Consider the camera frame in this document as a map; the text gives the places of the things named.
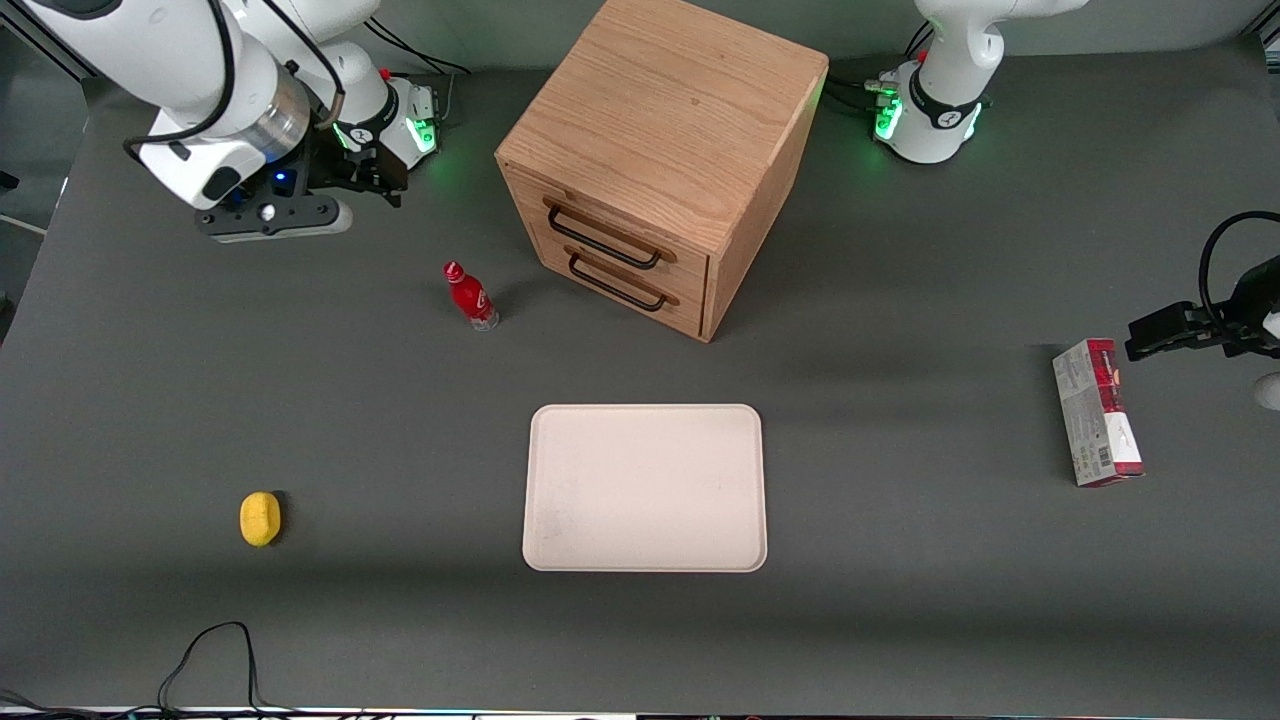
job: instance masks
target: green indicator light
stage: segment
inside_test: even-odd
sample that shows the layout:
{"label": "green indicator light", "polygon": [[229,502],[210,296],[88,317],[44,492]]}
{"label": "green indicator light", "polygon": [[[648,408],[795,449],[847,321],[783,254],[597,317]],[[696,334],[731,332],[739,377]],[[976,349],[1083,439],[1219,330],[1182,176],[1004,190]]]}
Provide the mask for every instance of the green indicator light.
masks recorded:
{"label": "green indicator light", "polygon": [[876,118],[876,135],[881,140],[893,137],[893,131],[897,129],[897,120],[901,117],[902,101],[895,97],[892,102],[879,111],[879,117]]}
{"label": "green indicator light", "polygon": [[347,145],[346,136],[342,135],[342,131],[338,129],[338,126],[333,126],[333,135],[338,138],[338,142],[342,145],[343,150],[351,150],[351,146]]}
{"label": "green indicator light", "polygon": [[435,150],[435,126],[430,120],[416,120],[413,118],[404,118],[404,124],[408,127],[408,133],[413,137],[413,143],[422,152],[430,152]]}
{"label": "green indicator light", "polygon": [[982,114],[982,102],[978,102],[978,106],[973,109],[973,119],[969,120],[969,129],[964,131],[965,140],[973,137],[973,131],[978,127],[978,115],[980,114]]}

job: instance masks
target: wall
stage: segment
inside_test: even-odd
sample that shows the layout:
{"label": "wall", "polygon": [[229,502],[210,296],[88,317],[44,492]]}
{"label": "wall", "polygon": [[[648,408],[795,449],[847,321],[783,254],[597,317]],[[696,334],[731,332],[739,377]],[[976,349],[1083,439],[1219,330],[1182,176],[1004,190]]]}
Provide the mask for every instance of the wall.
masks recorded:
{"label": "wall", "polygon": [[[694,0],[827,53],[901,51],[922,19],[910,0]],[[1093,0],[1056,18],[1004,26],[1009,53],[1056,55],[1181,50],[1240,32],[1267,0]],[[600,0],[383,0],[378,13],[419,50],[484,67],[553,67]],[[365,29],[349,38],[380,64],[421,68]]]}

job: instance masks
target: red bottle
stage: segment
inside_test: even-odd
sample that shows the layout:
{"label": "red bottle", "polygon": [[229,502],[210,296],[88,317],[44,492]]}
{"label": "red bottle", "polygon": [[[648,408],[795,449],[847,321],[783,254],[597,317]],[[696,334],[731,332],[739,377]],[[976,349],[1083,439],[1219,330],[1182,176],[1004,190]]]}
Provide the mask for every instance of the red bottle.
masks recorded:
{"label": "red bottle", "polygon": [[468,275],[457,263],[444,265],[444,278],[449,281],[449,295],[453,296],[453,302],[471,320],[472,328],[484,332],[498,325],[498,311],[494,310],[480,281]]}

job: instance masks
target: yellow sponge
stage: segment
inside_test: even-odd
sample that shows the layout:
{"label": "yellow sponge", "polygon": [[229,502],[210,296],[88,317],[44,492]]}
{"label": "yellow sponge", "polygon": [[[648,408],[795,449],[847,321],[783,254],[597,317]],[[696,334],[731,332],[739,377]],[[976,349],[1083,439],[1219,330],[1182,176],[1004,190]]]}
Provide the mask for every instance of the yellow sponge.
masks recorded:
{"label": "yellow sponge", "polygon": [[241,502],[241,534],[253,547],[266,547],[280,533],[280,501],[266,491]]}

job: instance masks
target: bottle cap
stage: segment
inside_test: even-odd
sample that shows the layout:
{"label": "bottle cap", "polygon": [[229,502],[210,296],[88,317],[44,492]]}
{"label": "bottle cap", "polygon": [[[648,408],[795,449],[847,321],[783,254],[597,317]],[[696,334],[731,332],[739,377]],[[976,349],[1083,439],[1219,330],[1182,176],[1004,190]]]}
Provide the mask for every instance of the bottle cap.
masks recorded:
{"label": "bottle cap", "polygon": [[449,281],[451,283],[462,282],[462,278],[465,278],[466,275],[467,274],[462,272],[462,265],[458,265],[457,263],[444,264],[444,279]]}

